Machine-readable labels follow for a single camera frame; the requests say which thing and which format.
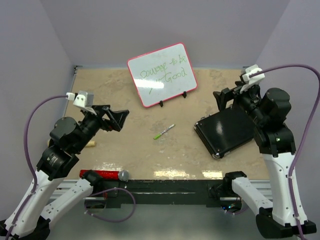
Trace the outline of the white whiteboard marker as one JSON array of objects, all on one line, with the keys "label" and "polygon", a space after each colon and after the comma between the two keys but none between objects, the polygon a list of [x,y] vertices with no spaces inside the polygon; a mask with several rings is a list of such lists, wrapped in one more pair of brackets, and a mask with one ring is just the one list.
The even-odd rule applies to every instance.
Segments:
[{"label": "white whiteboard marker", "polygon": [[163,130],[159,136],[163,135],[164,133],[166,133],[167,131],[169,131],[170,129],[172,129],[173,127],[175,127],[175,124],[170,125],[169,127],[167,127],[165,130]]}]

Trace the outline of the pink framed whiteboard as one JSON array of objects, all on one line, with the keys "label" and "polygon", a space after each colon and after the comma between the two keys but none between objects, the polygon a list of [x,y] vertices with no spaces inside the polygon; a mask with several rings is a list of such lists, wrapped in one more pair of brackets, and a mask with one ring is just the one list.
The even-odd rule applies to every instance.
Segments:
[{"label": "pink framed whiteboard", "polygon": [[182,42],[133,57],[127,61],[127,67],[145,108],[198,87],[186,46]]}]

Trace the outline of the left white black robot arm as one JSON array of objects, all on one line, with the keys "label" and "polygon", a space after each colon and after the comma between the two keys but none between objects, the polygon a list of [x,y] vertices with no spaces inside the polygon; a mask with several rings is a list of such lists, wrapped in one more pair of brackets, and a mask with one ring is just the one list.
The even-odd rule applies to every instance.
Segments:
[{"label": "left white black robot arm", "polygon": [[83,120],[59,119],[50,132],[50,144],[36,165],[28,192],[10,217],[0,222],[0,234],[13,240],[45,240],[58,220],[83,198],[99,196],[104,179],[89,170],[59,198],[49,203],[54,191],[79,161],[78,155],[99,130],[121,131],[129,110],[112,111],[109,105],[94,105],[82,111]]}]

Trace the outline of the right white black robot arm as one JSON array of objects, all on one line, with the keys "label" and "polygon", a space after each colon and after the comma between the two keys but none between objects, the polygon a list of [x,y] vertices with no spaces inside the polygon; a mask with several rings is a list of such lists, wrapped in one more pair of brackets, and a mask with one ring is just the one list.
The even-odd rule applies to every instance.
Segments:
[{"label": "right white black robot arm", "polygon": [[292,131],[285,124],[291,110],[289,94],[280,88],[270,88],[260,95],[258,85],[241,91],[241,85],[213,92],[218,110],[229,101],[254,123],[254,140],[268,170],[272,199],[257,190],[243,172],[230,172],[224,177],[223,192],[236,194],[255,215],[260,234],[265,239],[284,239],[292,236],[304,239],[317,232],[317,226],[304,212],[294,160],[297,157]]}]

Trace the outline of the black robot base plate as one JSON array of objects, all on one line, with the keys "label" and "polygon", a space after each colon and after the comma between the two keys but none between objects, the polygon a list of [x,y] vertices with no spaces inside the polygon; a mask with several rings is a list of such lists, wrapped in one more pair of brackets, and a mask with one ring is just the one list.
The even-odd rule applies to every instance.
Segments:
[{"label": "black robot base plate", "polygon": [[127,182],[104,180],[93,188],[88,203],[97,202],[106,208],[121,205],[202,205],[239,211],[242,198],[225,191],[223,181],[218,180],[129,180]]}]

